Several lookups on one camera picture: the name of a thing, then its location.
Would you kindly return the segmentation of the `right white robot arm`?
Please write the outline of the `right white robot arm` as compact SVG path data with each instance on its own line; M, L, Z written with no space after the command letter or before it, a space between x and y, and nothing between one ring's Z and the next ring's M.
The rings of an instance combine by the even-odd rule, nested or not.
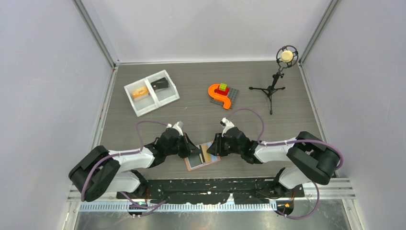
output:
M306 131L285 141L265 142L251 140L233 127L224 134L217 133L207 153L220 157L238 154L249 164L290 161L292 166L282 168L274 179L273 190L282 197L303 183L327 185L341 166L338 150Z

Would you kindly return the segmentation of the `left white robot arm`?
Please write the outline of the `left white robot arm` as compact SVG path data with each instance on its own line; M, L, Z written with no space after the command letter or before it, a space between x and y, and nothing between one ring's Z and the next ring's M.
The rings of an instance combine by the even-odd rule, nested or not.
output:
M108 192L127 192L142 198L147 192L146 180L138 169L153 168L168 156L184 159L201 150L186 133L167 128L160 137L139 149L113 151L103 145L93 148L68 174L81 192L81 200L91 202Z

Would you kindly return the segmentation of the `pink leather card holder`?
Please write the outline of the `pink leather card holder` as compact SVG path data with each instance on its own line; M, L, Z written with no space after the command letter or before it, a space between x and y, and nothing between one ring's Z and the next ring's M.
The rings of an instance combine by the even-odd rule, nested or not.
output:
M185 158L185 164L188 171L193 171L221 160L219 156L215 156L207 152L212 143L213 142L211 141L198 145L200 152Z

